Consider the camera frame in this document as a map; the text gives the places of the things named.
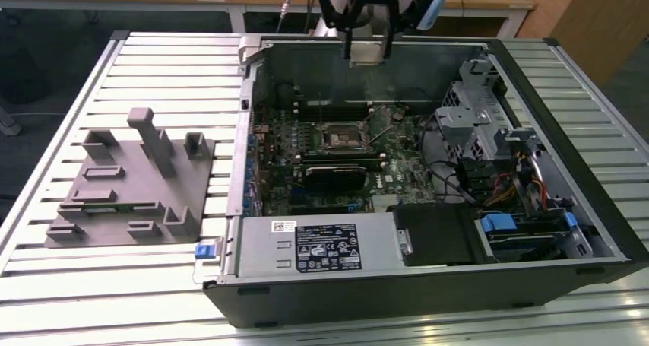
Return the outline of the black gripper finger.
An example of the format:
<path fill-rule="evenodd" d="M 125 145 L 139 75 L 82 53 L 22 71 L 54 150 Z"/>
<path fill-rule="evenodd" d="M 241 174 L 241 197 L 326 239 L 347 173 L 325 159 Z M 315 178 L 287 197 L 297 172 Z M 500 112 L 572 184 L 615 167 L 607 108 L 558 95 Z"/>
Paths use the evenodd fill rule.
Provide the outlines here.
<path fill-rule="evenodd" d="M 418 25 L 422 0 L 383 0 L 385 22 L 381 43 L 382 58 L 391 55 L 391 44 L 397 34 Z"/>
<path fill-rule="evenodd" d="M 358 18 L 357 0 L 318 0 L 325 26 L 343 33 L 343 59 L 350 58 L 353 29 Z"/>

